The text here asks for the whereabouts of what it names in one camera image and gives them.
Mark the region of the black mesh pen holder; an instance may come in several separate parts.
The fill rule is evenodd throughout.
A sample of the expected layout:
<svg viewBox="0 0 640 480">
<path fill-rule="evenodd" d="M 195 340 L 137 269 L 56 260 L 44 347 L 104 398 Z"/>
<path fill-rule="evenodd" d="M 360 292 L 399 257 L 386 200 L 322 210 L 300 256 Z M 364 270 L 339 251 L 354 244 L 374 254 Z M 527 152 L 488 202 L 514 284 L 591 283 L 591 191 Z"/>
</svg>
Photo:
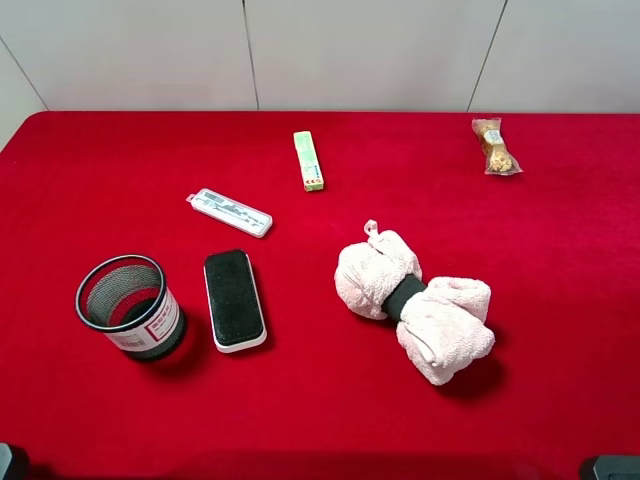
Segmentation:
<svg viewBox="0 0 640 480">
<path fill-rule="evenodd" d="M 164 270 L 144 255 L 117 256 L 92 269 L 78 287 L 75 310 L 84 325 L 139 362 L 170 355 L 187 331 Z"/>
</svg>

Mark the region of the wrapped snack package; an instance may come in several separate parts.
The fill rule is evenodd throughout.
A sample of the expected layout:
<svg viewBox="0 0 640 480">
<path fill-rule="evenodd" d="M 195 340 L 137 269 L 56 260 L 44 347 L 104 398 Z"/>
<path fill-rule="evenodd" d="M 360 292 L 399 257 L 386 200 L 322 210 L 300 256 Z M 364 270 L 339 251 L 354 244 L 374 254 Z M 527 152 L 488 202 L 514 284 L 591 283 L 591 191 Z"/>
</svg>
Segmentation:
<svg viewBox="0 0 640 480">
<path fill-rule="evenodd" d="M 474 118 L 471 127 L 479 140 L 485 155 L 485 173 L 487 175 L 511 176 L 522 169 L 509 152 L 501 134 L 501 118 Z"/>
</svg>

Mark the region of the dark base left corner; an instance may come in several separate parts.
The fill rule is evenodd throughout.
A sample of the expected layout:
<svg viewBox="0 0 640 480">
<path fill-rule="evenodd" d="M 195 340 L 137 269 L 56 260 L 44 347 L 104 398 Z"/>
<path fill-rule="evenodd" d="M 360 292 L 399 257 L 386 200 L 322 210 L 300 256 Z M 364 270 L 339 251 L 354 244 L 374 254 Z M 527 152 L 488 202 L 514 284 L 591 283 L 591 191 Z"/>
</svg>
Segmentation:
<svg viewBox="0 0 640 480">
<path fill-rule="evenodd" d="M 28 470 L 29 458 L 23 448 L 0 443 L 0 480 L 25 480 Z"/>
</svg>

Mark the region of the red tablecloth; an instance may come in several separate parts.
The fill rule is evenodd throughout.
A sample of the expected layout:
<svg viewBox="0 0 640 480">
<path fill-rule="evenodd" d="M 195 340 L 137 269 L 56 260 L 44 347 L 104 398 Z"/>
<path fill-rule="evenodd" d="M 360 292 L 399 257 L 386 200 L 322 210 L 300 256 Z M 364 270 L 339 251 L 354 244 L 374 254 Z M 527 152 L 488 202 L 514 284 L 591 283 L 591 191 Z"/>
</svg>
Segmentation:
<svg viewBox="0 0 640 480">
<path fill-rule="evenodd" d="M 293 134 L 325 186 L 306 192 Z M 639 119 L 507 115 L 484 172 L 464 114 L 42 112 L 1 154 L 1 438 L 67 478 L 574 479 L 639 450 Z M 256 238 L 194 210 L 269 214 Z M 427 277 L 492 290 L 496 343 L 442 387 L 334 287 L 376 220 Z M 267 331 L 217 350 L 205 259 L 249 257 Z M 121 255 L 164 270 L 187 331 L 126 356 L 75 310 Z"/>
</svg>

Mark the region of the black and white eraser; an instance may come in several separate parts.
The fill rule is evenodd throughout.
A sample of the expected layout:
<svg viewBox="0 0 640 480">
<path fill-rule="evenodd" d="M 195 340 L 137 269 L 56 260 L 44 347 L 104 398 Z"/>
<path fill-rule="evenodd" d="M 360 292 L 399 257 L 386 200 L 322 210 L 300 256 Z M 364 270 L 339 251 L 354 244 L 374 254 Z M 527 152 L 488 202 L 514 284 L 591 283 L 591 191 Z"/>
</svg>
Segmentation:
<svg viewBox="0 0 640 480">
<path fill-rule="evenodd" d="M 209 255 L 204 278 L 217 350 L 229 354 L 261 345 L 267 331 L 248 255 L 241 249 Z"/>
</svg>

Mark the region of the pink rolled towel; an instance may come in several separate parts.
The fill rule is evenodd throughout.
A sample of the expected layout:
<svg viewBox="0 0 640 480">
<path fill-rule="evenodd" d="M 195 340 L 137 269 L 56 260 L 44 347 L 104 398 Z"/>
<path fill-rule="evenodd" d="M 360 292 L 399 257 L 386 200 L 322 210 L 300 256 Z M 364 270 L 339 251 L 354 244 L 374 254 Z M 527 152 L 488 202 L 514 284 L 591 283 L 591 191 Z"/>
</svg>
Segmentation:
<svg viewBox="0 0 640 480">
<path fill-rule="evenodd" d="M 481 280 L 434 277 L 425 282 L 416 254 L 392 230 L 369 220 L 365 242 L 339 254 L 336 292 L 353 313 L 396 323 L 396 337 L 417 370 L 441 386 L 486 357 L 495 335 L 486 325 L 491 299 Z"/>
</svg>

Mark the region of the white plastic tool case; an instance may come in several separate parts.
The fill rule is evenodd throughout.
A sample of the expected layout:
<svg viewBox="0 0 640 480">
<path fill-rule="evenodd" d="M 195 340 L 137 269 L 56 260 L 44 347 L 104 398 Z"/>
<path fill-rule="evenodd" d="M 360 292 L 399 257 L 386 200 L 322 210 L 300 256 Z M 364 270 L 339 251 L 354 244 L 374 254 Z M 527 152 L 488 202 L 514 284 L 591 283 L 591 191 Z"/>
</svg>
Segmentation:
<svg viewBox="0 0 640 480">
<path fill-rule="evenodd" d="M 269 214 L 207 188 L 190 194 L 186 201 L 199 213 L 256 238 L 263 238 L 273 225 Z"/>
</svg>

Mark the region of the green and white box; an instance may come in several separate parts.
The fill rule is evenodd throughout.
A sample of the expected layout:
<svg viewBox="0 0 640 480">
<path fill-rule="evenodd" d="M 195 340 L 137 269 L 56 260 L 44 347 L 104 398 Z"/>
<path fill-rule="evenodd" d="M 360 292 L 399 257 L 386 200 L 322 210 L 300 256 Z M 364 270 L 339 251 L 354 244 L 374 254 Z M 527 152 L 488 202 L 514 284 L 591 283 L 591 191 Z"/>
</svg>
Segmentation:
<svg viewBox="0 0 640 480">
<path fill-rule="evenodd" d="M 300 165 L 304 190 L 306 192 L 323 190 L 325 181 L 321 172 L 311 132 L 295 132 L 293 134 L 293 141 Z"/>
</svg>

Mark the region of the dark base right corner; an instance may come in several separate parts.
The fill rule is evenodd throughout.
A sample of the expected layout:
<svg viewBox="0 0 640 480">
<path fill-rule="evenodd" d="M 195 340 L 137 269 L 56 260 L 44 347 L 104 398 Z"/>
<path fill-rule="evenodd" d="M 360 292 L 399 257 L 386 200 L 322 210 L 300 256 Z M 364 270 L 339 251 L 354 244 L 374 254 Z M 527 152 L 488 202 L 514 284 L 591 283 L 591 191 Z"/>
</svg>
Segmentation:
<svg viewBox="0 0 640 480">
<path fill-rule="evenodd" d="M 581 480 L 640 480 L 639 455 L 599 455 L 585 459 Z"/>
</svg>

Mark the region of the dark base corner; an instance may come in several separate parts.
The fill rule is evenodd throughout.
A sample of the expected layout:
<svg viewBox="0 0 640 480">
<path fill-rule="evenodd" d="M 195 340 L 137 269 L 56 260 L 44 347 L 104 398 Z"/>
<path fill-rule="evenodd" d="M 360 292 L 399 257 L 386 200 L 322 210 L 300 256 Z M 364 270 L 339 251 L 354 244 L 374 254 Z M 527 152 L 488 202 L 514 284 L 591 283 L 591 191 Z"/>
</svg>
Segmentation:
<svg viewBox="0 0 640 480">
<path fill-rule="evenodd" d="M 599 455 L 585 459 L 581 480 L 640 480 L 639 455 Z"/>
<path fill-rule="evenodd" d="M 23 448 L 0 443 L 0 480 L 25 480 L 28 470 L 29 458 Z"/>
</svg>

